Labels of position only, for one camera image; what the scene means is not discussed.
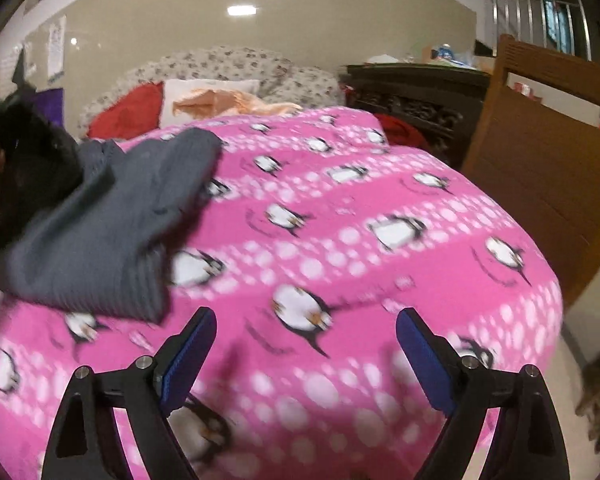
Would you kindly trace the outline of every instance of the penguin print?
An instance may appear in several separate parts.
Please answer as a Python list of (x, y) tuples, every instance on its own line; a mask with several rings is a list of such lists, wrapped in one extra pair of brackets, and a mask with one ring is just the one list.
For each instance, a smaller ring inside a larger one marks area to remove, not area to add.
[(218, 453), (231, 446), (229, 424), (214, 410), (189, 395), (167, 421), (189, 463), (210, 464)]
[(423, 172), (423, 173), (414, 173), (413, 179), (417, 183), (422, 184), (423, 186), (437, 187), (438, 189), (441, 189), (442, 191), (445, 191), (449, 194), (453, 194), (448, 190), (449, 179), (446, 177), (435, 176), (434, 174)]
[(271, 126), (267, 126), (266, 124), (263, 124), (263, 123), (250, 124), (249, 128), (251, 130), (253, 130), (254, 132), (258, 132), (258, 133), (264, 134), (264, 135), (267, 135), (267, 133), (273, 129)]
[(0, 391), (11, 394), (18, 389), (20, 374), (16, 368), (16, 361), (6, 350), (0, 349)]
[(330, 124), (331, 126), (335, 126), (336, 119), (337, 119), (337, 117), (333, 116), (333, 115), (321, 115), (320, 116), (321, 123)]
[(171, 285), (204, 285), (224, 271), (224, 263), (202, 251), (178, 251), (171, 261)]
[(427, 227), (412, 216), (388, 215), (386, 220), (370, 225), (369, 229), (385, 249), (393, 251), (422, 238)]
[(523, 280), (525, 280), (527, 285), (531, 285), (531, 282), (526, 278), (524, 274), (525, 263), (522, 259), (522, 249), (514, 249), (505, 241), (501, 240), (497, 237), (489, 237), (485, 242), (485, 247), (491, 253), (498, 262), (503, 264), (509, 269), (515, 270)]
[(329, 153), (333, 150), (333, 147), (329, 143), (321, 139), (320, 137), (309, 137), (305, 140), (307, 146), (312, 152), (315, 153)]
[(298, 286), (280, 285), (273, 294), (271, 306), (289, 332), (304, 338), (315, 351), (329, 357), (317, 341), (318, 336), (333, 325), (331, 309), (321, 298)]
[(331, 168), (327, 170), (327, 175), (329, 175), (334, 181), (338, 184), (344, 184), (345, 182), (350, 182), (351, 180), (359, 180), (366, 176), (368, 173), (367, 168), (363, 168), (362, 166), (339, 166), (337, 168)]
[(231, 188), (214, 178), (206, 186), (206, 191), (211, 198), (220, 198), (231, 193)]
[(480, 344), (473, 339), (461, 337), (460, 342), (462, 343), (462, 346), (460, 348), (456, 348), (456, 352), (458, 352), (460, 357), (471, 355), (477, 358), (478, 361), (480, 361), (486, 368), (493, 368), (494, 357), (491, 350), (480, 346)]
[(74, 359), (78, 360), (78, 347), (83, 343), (93, 343), (98, 338), (98, 330), (110, 330), (100, 323), (93, 314), (70, 312), (64, 314), (64, 324), (74, 340)]
[(366, 138), (373, 144), (386, 144), (386, 137), (384, 136), (384, 133), (372, 128), (366, 130)]
[(270, 344), (267, 339), (258, 332), (255, 327), (249, 322), (244, 320), (244, 329), (247, 331), (256, 343), (258, 343), (265, 351), (275, 356), (282, 356), (288, 354), (295, 354), (296, 351), (293, 348), (279, 348)]
[(282, 170), (282, 164), (269, 155), (258, 155), (253, 159), (253, 163), (271, 176), (276, 176), (276, 172)]
[(311, 220), (314, 218), (313, 215), (301, 215), (291, 211), (291, 209), (287, 209), (280, 204), (271, 204), (267, 207), (267, 210), (264, 212), (264, 216), (271, 222), (273, 225), (277, 225), (278, 227), (282, 227), (290, 232), (296, 238), (298, 234), (296, 234), (296, 230), (304, 227), (307, 220)]

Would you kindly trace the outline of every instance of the pillow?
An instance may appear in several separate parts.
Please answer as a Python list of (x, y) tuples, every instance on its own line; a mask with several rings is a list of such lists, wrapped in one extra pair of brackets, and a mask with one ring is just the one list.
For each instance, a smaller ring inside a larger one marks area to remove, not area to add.
[(145, 83), (134, 88), (91, 122), (92, 139), (133, 139), (158, 127), (163, 83)]
[(221, 81), (218, 79), (167, 79), (164, 82), (164, 99), (162, 100), (162, 111), (160, 113), (160, 127), (173, 126), (174, 124), (187, 124), (193, 119), (190, 115), (173, 113), (173, 102), (184, 97), (192, 90), (198, 88), (216, 88), (223, 90), (240, 90), (248, 94), (256, 95), (260, 89), (257, 79), (244, 81)]

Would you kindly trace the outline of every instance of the dark wooden cabinet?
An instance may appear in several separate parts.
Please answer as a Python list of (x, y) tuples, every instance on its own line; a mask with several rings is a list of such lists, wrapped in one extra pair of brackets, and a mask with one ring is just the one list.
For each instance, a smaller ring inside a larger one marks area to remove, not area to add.
[(471, 142), (490, 76), (430, 64), (349, 65), (347, 105), (391, 115), (419, 129), (432, 153), (458, 170)]

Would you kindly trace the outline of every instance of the red pillow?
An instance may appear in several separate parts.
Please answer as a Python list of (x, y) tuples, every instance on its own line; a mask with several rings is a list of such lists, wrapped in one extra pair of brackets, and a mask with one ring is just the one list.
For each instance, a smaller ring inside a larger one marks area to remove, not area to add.
[(91, 121), (88, 137), (133, 139), (155, 130), (162, 108), (163, 82), (145, 83), (134, 88), (111, 108)]
[(400, 119), (385, 114), (374, 114), (380, 121), (380, 125), (386, 135), (389, 144), (399, 146), (413, 146), (428, 151), (429, 145), (419, 129), (411, 126)]

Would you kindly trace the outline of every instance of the metal screw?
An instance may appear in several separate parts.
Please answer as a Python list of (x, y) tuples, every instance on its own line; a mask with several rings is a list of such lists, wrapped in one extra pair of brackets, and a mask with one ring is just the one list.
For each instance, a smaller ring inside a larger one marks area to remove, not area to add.
[(88, 366), (81, 366), (80, 368), (78, 368), (75, 371), (75, 376), (78, 379), (83, 379), (85, 378), (87, 375), (89, 375), (89, 367)]
[(525, 372), (529, 377), (538, 377), (540, 370), (535, 365), (525, 365)]
[(469, 368), (469, 370), (475, 370), (480, 365), (480, 361), (472, 355), (465, 355), (462, 358), (462, 366)]
[(136, 359), (136, 367), (140, 368), (141, 370), (144, 370), (145, 368), (151, 366), (153, 362), (154, 358), (152, 358), (150, 355), (143, 355)]

